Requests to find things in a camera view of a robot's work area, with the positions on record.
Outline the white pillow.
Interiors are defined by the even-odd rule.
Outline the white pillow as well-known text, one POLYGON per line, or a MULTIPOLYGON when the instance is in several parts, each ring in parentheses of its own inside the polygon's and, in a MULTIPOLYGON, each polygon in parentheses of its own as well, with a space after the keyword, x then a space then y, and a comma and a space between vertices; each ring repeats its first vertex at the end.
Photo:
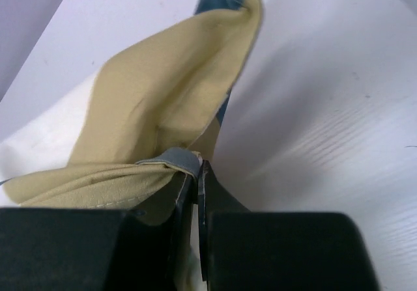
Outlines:
POLYGON ((85 122, 94 81, 87 77, 1 143, 1 180, 64 167, 85 122))

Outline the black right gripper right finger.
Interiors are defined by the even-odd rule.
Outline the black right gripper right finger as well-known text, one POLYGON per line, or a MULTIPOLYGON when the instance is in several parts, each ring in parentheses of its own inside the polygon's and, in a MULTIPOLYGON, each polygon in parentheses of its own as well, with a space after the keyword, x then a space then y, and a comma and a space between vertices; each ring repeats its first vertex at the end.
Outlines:
POLYGON ((213 212, 249 212, 216 178, 208 160, 203 160, 197 182, 198 236, 201 274, 203 281, 208 275, 209 217, 213 212))

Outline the blue tan white pillowcase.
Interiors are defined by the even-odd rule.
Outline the blue tan white pillowcase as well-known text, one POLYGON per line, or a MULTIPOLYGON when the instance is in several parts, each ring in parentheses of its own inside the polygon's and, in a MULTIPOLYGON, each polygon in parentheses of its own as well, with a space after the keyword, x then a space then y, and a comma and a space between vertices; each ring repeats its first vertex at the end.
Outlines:
MULTIPOLYGON (((1 180, 2 290, 130 290, 132 211, 174 174, 194 183, 253 47, 261 0, 195 14, 97 71, 68 163, 1 180)), ((204 290, 191 250, 182 290, 204 290)))

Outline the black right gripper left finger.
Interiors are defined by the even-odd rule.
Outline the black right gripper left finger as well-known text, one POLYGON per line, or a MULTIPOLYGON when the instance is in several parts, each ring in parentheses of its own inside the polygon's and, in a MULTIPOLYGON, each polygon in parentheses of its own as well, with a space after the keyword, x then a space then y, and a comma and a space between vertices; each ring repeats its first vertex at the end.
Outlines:
POLYGON ((182 290, 185 286, 193 187, 190 175, 174 174, 132 211, 130 290, 182 290))

